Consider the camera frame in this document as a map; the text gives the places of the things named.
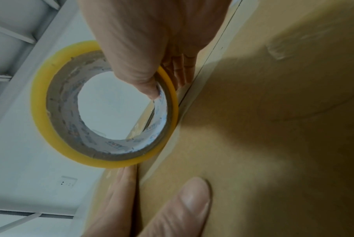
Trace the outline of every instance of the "yellow packing tape roll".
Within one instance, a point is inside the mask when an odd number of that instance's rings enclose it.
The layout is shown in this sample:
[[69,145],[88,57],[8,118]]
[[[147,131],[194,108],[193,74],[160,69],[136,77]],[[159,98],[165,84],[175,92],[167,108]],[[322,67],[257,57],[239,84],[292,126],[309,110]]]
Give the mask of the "yellow packing tape roll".
[[160,97],[154,117],[140,135],[112,140],[91,131],[81,120],[78,94],[93,76],[111,71],[96,41],[70,45],[44,62],[31,89],[31,113],[44,139],[62,155],[101,168],[119,168],[156,155],[172,135],[178,117],[177,95],[162,67],[155,74]]

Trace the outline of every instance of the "wall socket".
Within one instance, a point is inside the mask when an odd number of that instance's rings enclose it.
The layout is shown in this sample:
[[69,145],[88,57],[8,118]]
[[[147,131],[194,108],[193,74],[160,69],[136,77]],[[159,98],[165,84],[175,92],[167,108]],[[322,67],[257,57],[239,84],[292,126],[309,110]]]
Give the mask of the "wall socket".
[[72,189],[77,182],[76,178],[68,177],[68,176],[61,176],[58,182],[58,186]]

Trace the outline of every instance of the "yellow tape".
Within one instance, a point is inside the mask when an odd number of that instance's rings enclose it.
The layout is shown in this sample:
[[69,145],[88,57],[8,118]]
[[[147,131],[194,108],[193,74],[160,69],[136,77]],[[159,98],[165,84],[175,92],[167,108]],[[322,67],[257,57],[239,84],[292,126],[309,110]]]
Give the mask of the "yellow tape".
[[47,59],[36,73],[31,89],[31,114],[35,125],[44,139],[55,148],[59,153],[81,164],[100,168],[119,168],[134,165],[145,161],[155,156],[167,143],[172,135],[178,117],[178,101],[173,84],[162,67],[159,67],[157,72],[165,81],[172,98],[172,120],[169,130],[165,136],[155,147],[149,152],[136,158],[122,161],[107,161],[94,159],[84,155],[75,149],[71,148],[55,131],[53,128],[46,109],[46,97],[48,87],[55,76],[55,74],[72,58],[82,55],[84,53],[101,50],[96,41],[84,41],[77,44],[70,45],[58,51],[55,55]]

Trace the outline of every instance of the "human hand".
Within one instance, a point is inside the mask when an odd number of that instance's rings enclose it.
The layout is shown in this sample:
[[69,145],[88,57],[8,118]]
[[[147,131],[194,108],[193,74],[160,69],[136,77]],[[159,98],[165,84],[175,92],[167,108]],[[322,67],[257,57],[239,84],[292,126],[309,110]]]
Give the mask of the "human hand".
[[[128,237],[136,189],[136,166],[121,168],[97,217],[82,237]],[[211,203],[210,189],[201,178],[190,179],[150,221],[139,237],[196,237],[202,231]]]
[[198,52],[216,35],[231,0],[79,0],[117,78],[150,99],[162,64],[175,88],[191,83]]

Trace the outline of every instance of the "ceiling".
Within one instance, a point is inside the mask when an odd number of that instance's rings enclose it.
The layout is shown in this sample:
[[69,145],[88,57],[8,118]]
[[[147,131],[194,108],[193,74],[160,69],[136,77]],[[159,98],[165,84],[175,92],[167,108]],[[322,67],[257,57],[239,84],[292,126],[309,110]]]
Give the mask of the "ceiling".
[[0,95],[66,0],[0,0]]

